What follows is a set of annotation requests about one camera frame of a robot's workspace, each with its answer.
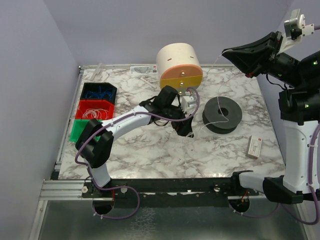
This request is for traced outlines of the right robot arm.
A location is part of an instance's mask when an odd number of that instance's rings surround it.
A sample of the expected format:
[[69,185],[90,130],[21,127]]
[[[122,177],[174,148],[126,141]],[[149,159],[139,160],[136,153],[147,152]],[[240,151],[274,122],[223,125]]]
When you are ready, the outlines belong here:
[[242,188],[265,194],[271,202],[291,205],[320,198],[314,157],[320,130],[320,54],[297,60],[282,48],[284,42],[281,32],[271,32],[221,54],[248,78],[265,75],[287,85],[278,99],[286,138],[284,175],[267,177],[243,171],[238,182]]

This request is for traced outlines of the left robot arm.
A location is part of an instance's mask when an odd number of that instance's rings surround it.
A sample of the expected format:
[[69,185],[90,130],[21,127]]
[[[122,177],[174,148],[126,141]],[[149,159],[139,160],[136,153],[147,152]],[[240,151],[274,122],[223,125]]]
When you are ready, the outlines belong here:
[[94,185],[101,189],[111,181],[106,162],[118,138],[158,120],[170,123],[179,136],[191,136],[194,115],[183,109],[178,91],[166,85],[158,95],[123,115],[105,121],[91,119],[75,144],[74,161],[86,166]]

